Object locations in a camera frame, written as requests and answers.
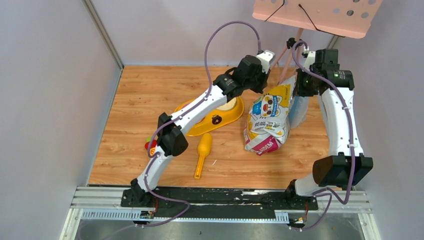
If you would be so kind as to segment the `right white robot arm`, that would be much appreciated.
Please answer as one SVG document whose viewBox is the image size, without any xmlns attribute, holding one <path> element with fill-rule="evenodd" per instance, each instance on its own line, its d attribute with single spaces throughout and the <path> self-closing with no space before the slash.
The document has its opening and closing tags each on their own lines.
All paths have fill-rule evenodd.
<svg viewBox="0 0 424 240">
<path fill-rule="evenodd" d="M 333 187 L 346 190 L 338 197 L 346 204 L 353 186 L 373 168 L 373 159 L 365 156 L 357 134 L 354 116 L 354 77 L 341 70 L 337 49 L 304 50 L 303 65 L 297 69 L 293 94 L 296 97 L 317 96 L 329 141 L 328 155 L 316 160 L 312 172 L 291 182 L 292 191 L 285 195 L 286 204 L 298 209 L 306 197 L 316 197 Z"/>
</svg>

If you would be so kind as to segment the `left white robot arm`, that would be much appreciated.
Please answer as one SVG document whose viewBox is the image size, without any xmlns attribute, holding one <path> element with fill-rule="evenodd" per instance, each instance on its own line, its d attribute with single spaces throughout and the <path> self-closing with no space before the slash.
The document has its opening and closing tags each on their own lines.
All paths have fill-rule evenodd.
<svg viewBox="0 0 424 240">
<path fill-rule="evenodd" d="M 153 201 L 153 193 L 169 162 L 188 148 L 186 134 L 213 110 L 239 97 L 245 90 L 262 93 L 267 86 L 274 54 L 268 50 L 253 56 L 246 55 L 238 66 L 216 77 L 210 87 L 198 98 L 170 115 L 165 112 L 158 118 L 154 154 L 150 154 L 143 173 L 131 181 L 128 197 L 142 207 Z"/>
</svg>

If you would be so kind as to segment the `pet food bag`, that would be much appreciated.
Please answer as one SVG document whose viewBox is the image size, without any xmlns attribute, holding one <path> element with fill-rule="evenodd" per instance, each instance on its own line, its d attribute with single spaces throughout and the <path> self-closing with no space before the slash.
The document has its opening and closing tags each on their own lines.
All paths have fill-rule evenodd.
<svg viewBox="0 0 424 240">
<path fill-rule="evenodd" d="M 261 156 L 278 150 L 286 142 L 295 82 L 293 75 L 253 102 L 243 131 L 246 151 Z"/>
</svg>

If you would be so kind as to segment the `yellow plastic scoop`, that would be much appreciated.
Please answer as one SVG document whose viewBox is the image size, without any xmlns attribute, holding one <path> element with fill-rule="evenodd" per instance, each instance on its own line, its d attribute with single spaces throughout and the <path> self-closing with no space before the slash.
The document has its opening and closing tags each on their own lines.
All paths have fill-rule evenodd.
<svg viewBox="0 0 424 240">
<path fill-rule="evenodd" d="M 195 180 L 199 180 L 201 178 L 204 161 L 205 158 L 211 153 L 212 143 L 213 137 L 210 133 L 205 133 L 202 135 L 197 146 L 198 161 L 194 173 Z"/>
</svg>

